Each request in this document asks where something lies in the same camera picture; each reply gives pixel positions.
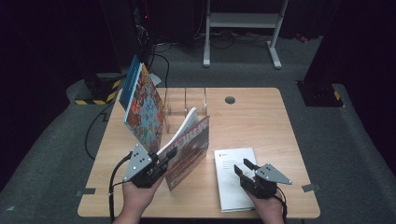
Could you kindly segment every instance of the picture book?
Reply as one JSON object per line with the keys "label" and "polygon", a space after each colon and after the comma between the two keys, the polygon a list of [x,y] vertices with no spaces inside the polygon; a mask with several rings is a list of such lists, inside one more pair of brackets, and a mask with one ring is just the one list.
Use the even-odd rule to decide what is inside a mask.
{"label": "picture book", "polygon": [[161,133],[163,130],[164,105],[149,76],[146,66],[139,64],[138,76],[131,75],[131,80],[126,80],[127,92],[132,91],[128,106],[125,110],[123,122],[133,132],[140,144],[149,151],[156,153],[161,145]]}
{"label": "picture book", "polygon": [[254,204],[240,185],[239,176],[234,172],[236,164],[243,174],[253,179],[254,171],[244,164],[244,159],[256,164],[253,148],[233,148],[215,150],[216,173],[218,176],[221,212],[253,210]]}
{"label": "picture book", "polygon": [[169,161],[165,174],[169,190],[180,184],[206,157],[209,147],[209,116],[198,120],[197,109],[193,107],[177,134],[158,151],[160,160],[174,147],[177,148],[177,154]]}
{"label": "picture book", "polygon": [[134,92],[137,76],[140,74],[141,68],[142,63],[139,62],[139,59],[135,55],[132,59],[131,66],[129,67],[128,75],[125,78],[124,88],[120,96],[120,104],[125,110],[128,107],[132,92]]}

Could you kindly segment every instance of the human hand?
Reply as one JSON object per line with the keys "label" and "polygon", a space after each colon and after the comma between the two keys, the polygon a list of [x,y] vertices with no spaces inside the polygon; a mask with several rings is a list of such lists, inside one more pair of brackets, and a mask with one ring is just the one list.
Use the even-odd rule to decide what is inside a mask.
{"label": "human hand", "polygon": [[154,194],[163,182],[161,176],[149,189],[140,189],[131,181],[122,184],[123,207],[121,213],[113,222],[114,224],[128,223],[137,224],[152,202]]}
{"label": "human hand", "polygon": [[[282,203],[271,197],[269,199],[258,199],[256,196],[246,191],[248,197],[253,201],[256,212],[265,224],[284,224],[282,217]],[[276,197],[282,199],[279,189],[276,190]]]}

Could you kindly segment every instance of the yellow black hazard tape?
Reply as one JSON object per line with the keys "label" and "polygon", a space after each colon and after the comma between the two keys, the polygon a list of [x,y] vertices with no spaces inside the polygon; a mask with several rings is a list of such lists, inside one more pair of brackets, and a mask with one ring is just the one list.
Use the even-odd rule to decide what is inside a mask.
{"label": "yellow black hazard tape", "polygon": [[117,93],[117,88],[120,85],[120,80],[113,83],[109,94],[103,99],[75,99],[77,105],[106,105],[110,104]]}

